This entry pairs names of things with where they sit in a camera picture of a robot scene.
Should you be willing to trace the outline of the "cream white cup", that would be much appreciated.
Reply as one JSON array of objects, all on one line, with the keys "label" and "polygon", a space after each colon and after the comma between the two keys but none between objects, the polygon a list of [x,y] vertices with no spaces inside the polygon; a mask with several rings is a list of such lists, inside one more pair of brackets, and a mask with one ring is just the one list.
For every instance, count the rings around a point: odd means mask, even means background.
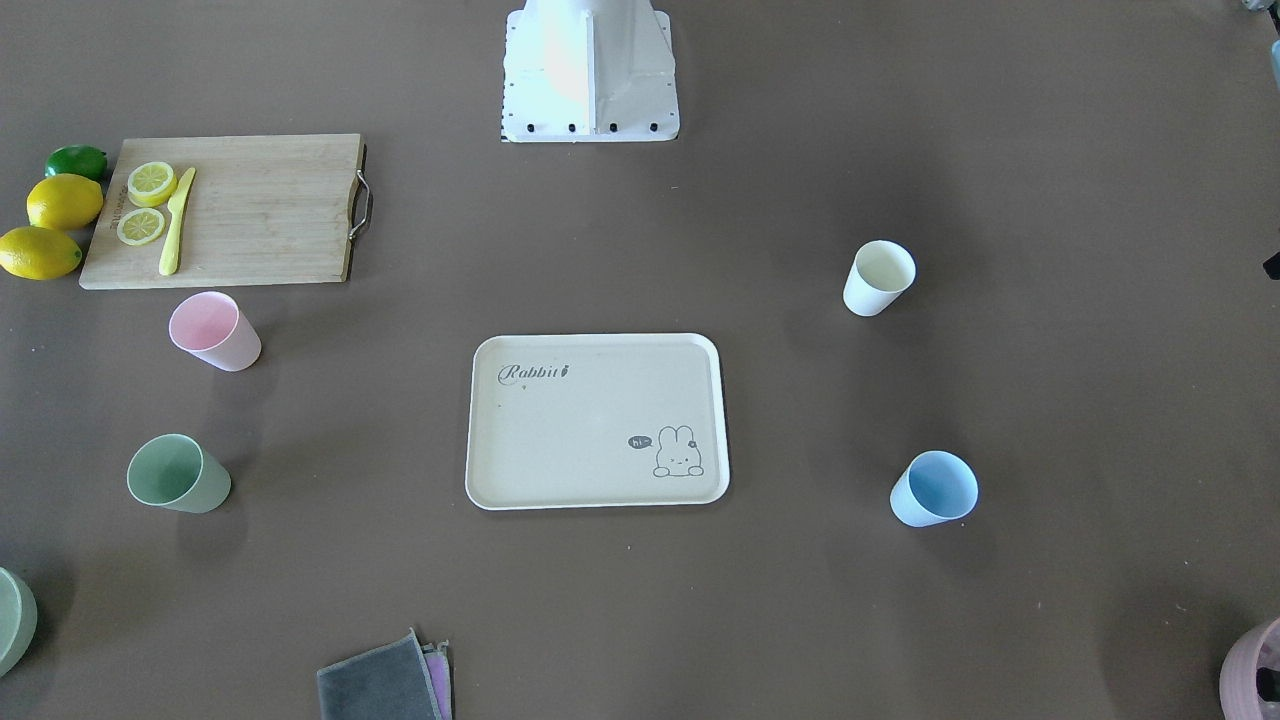
[{"label": "cream white cup", "polygon": [[911,286],[915,277],[915,260],[904,246],[873,240],[855,254],[844,286],[844,304],[859,316],[878,315]]}]

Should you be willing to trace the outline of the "blue cup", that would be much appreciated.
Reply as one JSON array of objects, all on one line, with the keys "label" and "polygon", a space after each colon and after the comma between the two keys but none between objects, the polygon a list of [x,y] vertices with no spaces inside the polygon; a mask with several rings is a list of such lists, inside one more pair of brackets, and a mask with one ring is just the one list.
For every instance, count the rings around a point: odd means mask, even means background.
[{"label": "blue cup", "polygon": [[973,469],[957,455],[928,450],[915,456],[890,493],[893,515],[909,527],[966,516],[979,500]]}]

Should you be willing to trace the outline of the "pink cup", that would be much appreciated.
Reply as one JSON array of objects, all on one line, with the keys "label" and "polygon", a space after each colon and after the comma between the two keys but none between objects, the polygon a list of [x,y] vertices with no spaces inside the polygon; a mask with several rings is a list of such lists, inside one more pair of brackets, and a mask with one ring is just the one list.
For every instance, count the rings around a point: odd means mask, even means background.
[{"label": "pink cup", "polygon": [[180,302],[170,316],[168,333],[183,351],[224,370],[253,365],[262,350],[257,332],[228,295],[205,291]]}]

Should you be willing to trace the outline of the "green cup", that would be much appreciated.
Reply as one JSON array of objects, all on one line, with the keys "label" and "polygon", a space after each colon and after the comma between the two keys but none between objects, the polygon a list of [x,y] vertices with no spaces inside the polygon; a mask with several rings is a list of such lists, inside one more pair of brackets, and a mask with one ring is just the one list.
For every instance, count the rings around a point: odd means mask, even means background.
[{"label": "green cup", "polygon": [[195,439],[164,434],[143,443],[125,471],[141,503],[182,512],[210,512],[230,493],[229,471]]}]

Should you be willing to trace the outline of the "cream rabbit tray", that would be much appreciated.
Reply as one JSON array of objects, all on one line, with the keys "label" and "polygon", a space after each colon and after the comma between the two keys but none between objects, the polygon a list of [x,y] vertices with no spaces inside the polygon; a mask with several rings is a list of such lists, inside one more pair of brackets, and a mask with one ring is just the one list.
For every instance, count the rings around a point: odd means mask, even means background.
[{"label": "cream rabbit tray", "polygon": [[730,487],[698,333],[503,334],[474,355],[465,488],[490,511],[703,505]]}]

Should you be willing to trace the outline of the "pink cloth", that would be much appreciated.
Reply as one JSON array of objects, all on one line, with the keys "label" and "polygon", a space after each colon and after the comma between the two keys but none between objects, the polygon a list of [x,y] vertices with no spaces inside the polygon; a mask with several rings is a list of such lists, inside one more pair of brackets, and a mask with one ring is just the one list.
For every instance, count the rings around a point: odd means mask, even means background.
[{"label": "pink cloth", "polygon": [[421,651],[430,680],[430,694],[436,719],[451,720],[454,717],[454,712],[452,700],[449,641],[424,644]]}]

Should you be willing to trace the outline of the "grey cloth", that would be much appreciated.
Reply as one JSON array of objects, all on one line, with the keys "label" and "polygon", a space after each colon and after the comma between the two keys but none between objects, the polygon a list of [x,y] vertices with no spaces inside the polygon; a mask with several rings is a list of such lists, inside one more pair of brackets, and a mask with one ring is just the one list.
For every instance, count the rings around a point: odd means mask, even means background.
[{"label": "grey cloth", "polygon": [[323,719],[436,719],[415,632],[316,673]]}]

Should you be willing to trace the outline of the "lemon slice lower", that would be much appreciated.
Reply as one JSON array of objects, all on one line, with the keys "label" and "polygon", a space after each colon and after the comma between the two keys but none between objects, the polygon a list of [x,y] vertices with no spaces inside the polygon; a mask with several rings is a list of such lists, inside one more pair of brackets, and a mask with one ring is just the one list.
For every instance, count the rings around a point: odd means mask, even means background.
[{"label": "lemon slice lower", "polygon": [[142,246],[166,233],[166,218],[155,208],[128,211],[116,223],[116,238],[129,246]]}]

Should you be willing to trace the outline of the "lemon slice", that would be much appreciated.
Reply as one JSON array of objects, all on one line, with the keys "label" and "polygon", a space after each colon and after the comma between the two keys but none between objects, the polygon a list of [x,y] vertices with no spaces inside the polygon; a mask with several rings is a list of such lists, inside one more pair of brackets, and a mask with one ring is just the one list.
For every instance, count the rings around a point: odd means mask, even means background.
[{"label": "lemon slice", "polygon": [[147,161],[127,177],[127,197],[136,208],[157,208],[175,192],[178,174],[166,161]]},{"label": "lemon slice", "polygon": [[155,208],[128,211],[116,223],[116,238],[129,246],[142,246],[166,233],[166,218]]}]

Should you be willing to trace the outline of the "lemon slice upper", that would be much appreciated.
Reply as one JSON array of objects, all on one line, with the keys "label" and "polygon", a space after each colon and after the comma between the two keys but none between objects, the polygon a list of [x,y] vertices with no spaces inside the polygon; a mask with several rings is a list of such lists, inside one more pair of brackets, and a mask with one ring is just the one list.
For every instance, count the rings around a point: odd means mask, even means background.
[{"label": "lemon slice upper", "polygon": [[175,192],[178,174],[166,161],[147,161],[127,177],[127,197],[136,208],[157,208]]}]

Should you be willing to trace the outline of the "yellow lemon upper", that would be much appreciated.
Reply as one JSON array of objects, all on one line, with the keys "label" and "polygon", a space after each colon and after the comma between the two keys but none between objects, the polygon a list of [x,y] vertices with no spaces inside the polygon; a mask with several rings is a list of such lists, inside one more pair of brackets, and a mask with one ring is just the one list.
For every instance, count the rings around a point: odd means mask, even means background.
[{"label": "yellow lemon upper", "polygon": [[101,184],[70,173],[44,178],[26,199],[29,224],[55,231],[77,231],[91,225],[102,205]]}]

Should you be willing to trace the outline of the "yellow lemon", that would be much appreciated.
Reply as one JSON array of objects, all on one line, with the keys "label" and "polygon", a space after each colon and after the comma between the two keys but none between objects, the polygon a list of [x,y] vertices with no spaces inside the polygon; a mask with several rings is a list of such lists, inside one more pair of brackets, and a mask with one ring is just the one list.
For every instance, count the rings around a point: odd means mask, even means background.
[{"label": "yellow lemon", "polygon": [[73,272],[82,259],[79,245],[64,231],[26,225],[1,237],[1,266],[20,278],[54,279]]},{"label": "yellow lemon", "polygon": [[26,199],[29,224],[55,231],[77,231],[91,225],[102,205],[101,184],[70,173],[44,178]]}]

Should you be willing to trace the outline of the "green lime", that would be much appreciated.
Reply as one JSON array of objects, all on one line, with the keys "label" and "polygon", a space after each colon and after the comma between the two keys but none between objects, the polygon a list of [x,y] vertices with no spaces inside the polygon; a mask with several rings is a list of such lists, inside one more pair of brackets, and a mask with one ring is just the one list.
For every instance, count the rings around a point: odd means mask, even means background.
[{"label": "green lime", "polygon": [[109,159],[104,150],[92,145],[74,143],[50,152],[45,161],[44,174],[46,177],[72,174],[90,181],[101,181],[108,168]]}]

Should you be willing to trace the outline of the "yellow lemon lower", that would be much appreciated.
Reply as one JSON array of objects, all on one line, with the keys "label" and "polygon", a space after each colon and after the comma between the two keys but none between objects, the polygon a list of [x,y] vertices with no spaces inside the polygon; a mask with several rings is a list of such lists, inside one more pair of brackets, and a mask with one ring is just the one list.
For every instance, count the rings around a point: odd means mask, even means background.
[{"label": "yellow lemon lower", "polygon": [[54,279],[73,272],[82,259],[79,245],[64,231],[26,225],[1,237],[1,266],[20,278]]}]

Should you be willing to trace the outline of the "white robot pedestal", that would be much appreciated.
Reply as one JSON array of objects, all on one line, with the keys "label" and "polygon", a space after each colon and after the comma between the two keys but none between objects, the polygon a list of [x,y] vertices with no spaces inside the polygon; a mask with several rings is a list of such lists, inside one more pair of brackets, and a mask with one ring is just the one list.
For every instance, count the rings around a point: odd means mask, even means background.
[{"label": "white robot pedestal", "polygon": [[506,142],[678,137],[671,19],[649,1],[527,1],[507,15],[503,68]]}]

